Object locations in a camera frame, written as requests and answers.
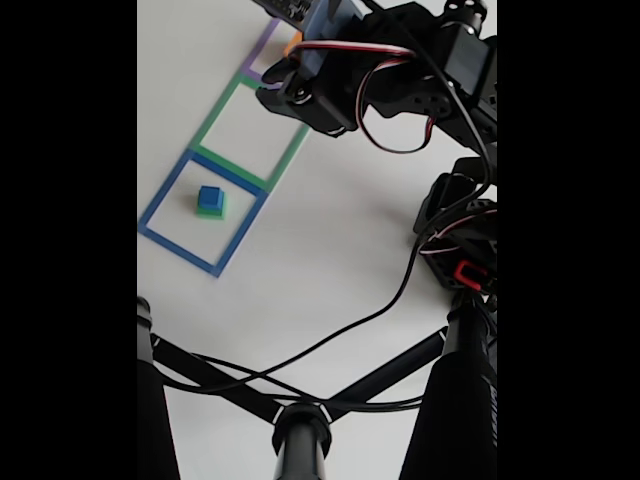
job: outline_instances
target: blue cube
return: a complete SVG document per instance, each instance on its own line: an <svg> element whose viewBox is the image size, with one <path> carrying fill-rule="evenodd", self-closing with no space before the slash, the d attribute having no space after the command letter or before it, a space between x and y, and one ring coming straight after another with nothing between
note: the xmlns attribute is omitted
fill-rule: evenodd
<svg viewBox="0 0 640 480"><path fill-rule="evenodd" d="M203 210L220 212L224 204L224 192L218 187L200 187L198 207Z"/></svg>

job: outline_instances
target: purple tape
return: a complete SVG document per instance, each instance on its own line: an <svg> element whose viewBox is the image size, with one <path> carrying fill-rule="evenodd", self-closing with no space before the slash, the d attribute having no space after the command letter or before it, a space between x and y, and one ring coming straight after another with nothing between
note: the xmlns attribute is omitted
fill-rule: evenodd
<svg viewBox="0 0 640 480"><path fill-rule="evenodd" d="M264 32L262 32L262 35L258 39L258 43L256 43L255 47L253 47L253 50L251 50L251 53L240 67L240 71L244 75L251 78L252 80L255 80L256 82L262 82L262 75L251 70L251 65L253 64L253 62L255 62L256 58L258 58L258 55L260 55L260 52L262 52L262 50L264 49L264 46L269 41L269 37L275 31L278 23L280 23L280 20L278 20L277 18L271 19L269 25L267 25L267 28L264 29Z"/></svg>

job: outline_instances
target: orange object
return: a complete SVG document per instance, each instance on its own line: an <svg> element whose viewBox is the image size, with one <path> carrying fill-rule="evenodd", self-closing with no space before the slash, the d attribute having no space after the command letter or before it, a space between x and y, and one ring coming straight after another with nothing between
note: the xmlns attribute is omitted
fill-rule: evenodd
<svg viewBox="0 0 640 480"><path fill-rule="evenodd" d="M291 49L301 41L302 41L302 32L296 32L296 34L293 36L293 38L289 42L289 45L287 45L287 48L284 49L284 56L285 57L288 56Z"/></svg>

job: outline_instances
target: green tape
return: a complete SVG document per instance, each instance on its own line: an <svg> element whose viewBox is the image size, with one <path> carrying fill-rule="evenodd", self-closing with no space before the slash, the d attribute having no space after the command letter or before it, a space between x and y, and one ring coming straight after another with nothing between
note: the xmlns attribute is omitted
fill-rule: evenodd
<svg viewBox="0 0 640 480"><path fill-rule="evenodd" d="M224 89L224 91L222 92L222 96L218 99L209 115L207 115L207 118L196 132L193 140L191 140L190 148L192 150L195 150L196 147L200 146L200 144L202 143L202 139L211 128L211 125L213 125L213 123L218 119L220 113L222 113L222 110L224 110L224 107L227 105L227 102L229 102L229 99L231 98L231 95L233 95L233 92L235 92L236 88L238 88L238 85L240 85L243 77L244 75L242 75L242 73L236 73L236 75L231 79L227 87Z"/></svg>
<svg viewBox="0 0 640 480"><path fill-rule="evenodd" d="M199 153L200 155L202 155L203 157L205 157L207 160L211 160L212 162L217 163L221 167L224 167L227 170L235 173L239 177L244 178L247 182L253 183L256 187L262 190L265 189L267 182L262 180L260 177L255 176L253 173L248 172L244 168L239 167L235 163L230 162L226 158L221 157L217 153L212 152L208 148L205 148L202 145L198 145L197 147L193 148L193 150Z"/></svg>
<svg viewBox="0 0 640 480"><path fill-rule="evenodd" d="M263 86L259 82L256 82L253 78L247 77L245 75L241 76L240 83L242 83L246 87L251 88L252 90L257 90L257 89L259 89L260 87Z"/></svg>
<svg viewBox="0 0 640 480"><path fill-rule="evenodd" d="M278 161L276 168L274 169L273 173L271 174L268 180L264 180L258 177L257 175L254 175L253 173L249 172L248 170L245 170L244 168L227 160L221 155L215 152L212 152L208 148L202 146L202 140L204 139L207 132L211 129L215 121L218 119L218 117L222 113L222 110L224 110L224 108L226 107L227 103L229 103L229 100L231 99L231 97L233 96L233 93L238 88L238 85L245 85L251 88L252 90L257 90L262 86L259 82L256 82L252 78L243 75L242 72L236 73L235 76L228 83L224 91L222 92L222 95L216 102L215 106L213 107L209 115L207 115L207 118L205 119L203 124L200 126L200 128L194 135L193 139L191 140L191 144L189 148L199 153L200 155L205 157L207 160L210 160L211 162L216 163L223 168L226 168L230 172L235 173L239 177L242 177L247 182L252 183L256 187L260 188L261 190L264 190L267 193L271 193L271 191L273 191L276 184L280 180L280 177L282 177L282 174L286 170L287 166L289 165L289 163L297 153L298 149L302 145L302 142L306 138L307 134L309 133L309 127L307 125L300 126L300 128L294 135L293 139L291 140L291 143L287 146L287 149L282 154L282 157Z"/></svg>
<svg viewBox="0 0 640 480"><path fill-rule="evenodd" d="M294 135L293 140L291 140L291 143L289 144L285 152L282 154L282 157L280 158L278 165L276 165L276 169L271 174L271 177L269 178L269 181L267 182L267 185L265 188L265 191L267 193L271 193L273 191L276 184L280 180L280 177L289 166L289 162L291 162L293 157L296 155L296 153L302 146L302 142L304 141L304 139L307 138L308 133L309 133L309 127L307 125L301 125L298 131L296 132L296 134Z"/></svg>

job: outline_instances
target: blue tape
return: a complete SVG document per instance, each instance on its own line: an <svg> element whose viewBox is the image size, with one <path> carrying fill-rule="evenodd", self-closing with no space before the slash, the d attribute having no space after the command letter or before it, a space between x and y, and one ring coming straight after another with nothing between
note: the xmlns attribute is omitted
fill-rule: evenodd
<svg viewBox="0 0 640 480"><path fill-rule="evenodd" d="M182 170L190 160L193 160L198 165L201 165L207 170L236 184L243 190L246 190L247 192L251 193L256 197L256 200L251 206L251 209L249 210L249 212L247 213L247 216L244 218L244 220L240 224L240 227L238 227L238 230L236 230L236 232L234 233L233 238L227 245L227 248L222 252L220 259L215 265L211 265L210 263L205 262L200 257L185 250L180 245L173 243L168 238L151 230L147 226L147 224L149 223L149 220L151 220L151 217L160 206L160 203L162 203L164 198L167 196L167 193L169 193L169 190L171 189L176 179L178 178L178 176L180 175L180 173L182 172ZM194 152L193 150L186 150L180 157L180 160L178 160L178 163L176 163L175 167L173 167L173 169L171 170L171 173L169 174L167 179L164 181L164 183L160 187L160 190L158 190L158 192L153 197L153 200L151 201L147 209L142 214L142 217L140 217L140 221L138 222L138 232L140 232L145 237L153 240L158 245L166 248L170 252L175 253L176 255L188 261L189 263L195 265L198 268L201 268L205 272L217 278L220 276L224 268L227 266L227 263L229 263L229 260L231 260L231 257L233 256L236 249L240 245L240 242L242 242L242 239L244 238L245 234L249 230L249 227L251 226L253 221L256 219L258 213L262 209L262 206L264 205L264 202L267 200L268 196L269 194L267 192L265 192L264 190L261 190L260 188L256 187L252 183L249 183L239 175L236 175L235 173L227 170L226 168L219 166L218 164L208 160L207 158Z"/></svg>
<svg viewBox="0 0 640 480"><path fill-rule="evenodd" d="M227 266L227 263L231 259L231 256L236 251L236 248L238 248L238 245L240 245L240 242L242 241L245 234L247 233L247 230L249 230L249 227L251 226L256 216L260 212L260 209L264 205L264 202L266 201L268 196L269 194L262 190L260 190L258 195L256 195L256 201L251 207L251 210L249 210L249 213L247 213L247 216L245 217L244 221L242 222L242 224L234 234L233 238L231 239L231 242L229 242L227 249L222 253L222 255L220 256L220 259L215 265L215 268L219 269L220 273L222 273L222 271L224 270L224 267Z"/></svg>
<svg viewBox="0 0 640 480"><path fill-rule="evenodd" d="M192 263L196 267L201 268L202 270L204 270L207 273L213 273L214 270L217 271L217 268L214 267L213 265L211 265L210 263L205 262L200 257L196 257L193 253L186 251L180 245L176 245L175 243L173 243L168 238L163 237L162 235L160 235L159 233L154 232L153 230L151 230L148 227L145 227L145 231L144 232L140 232L140 233L142 233L145 237L150 238L151 240L156 242L158 245L163 246L164 248L166 248L170 252L173 252L176 255L178 255L179 257L184 258L187 262Z"/></svg>
<svg viewBox="0 0 640 480"><path fill-rule="evenodd" d="M246 190L247 192L255 195L256 197L260 194L262 190L256 187L254 184L247 182L244 178L239 175L236 175L233 172L230 172L224 167L221 167L217 163L212 162L206 157L203 157L199 153L194 152L193 150L187 150L187 152L191 155L191 160L196 162L198 165L203 166L207 170L220 175L222 178L229 180L231 183L235 183L240 188Z"/></svg>
<svg viewBox="0 0 640 480"><path fill-rule="evenodd" d="M162 200L164 200L164 197L167 195L167 193L169 193L169 190L175 183L176 178L178 178L178 175L180 175L180 172L182 172L182 169L190 159L191 153L189 152L189 150L187 150L182 154L182 157L180 157L180 160L178 160L176 166L173 167L173 170L171 170L171 173L160 187L160 190L158 190L158 193L156 193L156 195L153 197L153 200L151 200L151 203L142 214L142 217L140 217L140 221L138 222L139 225L146 226L147 223L149 223L149 220L151 220L153 214L156 213L156 210L160 206L160 203L162 202Z"/></svg>

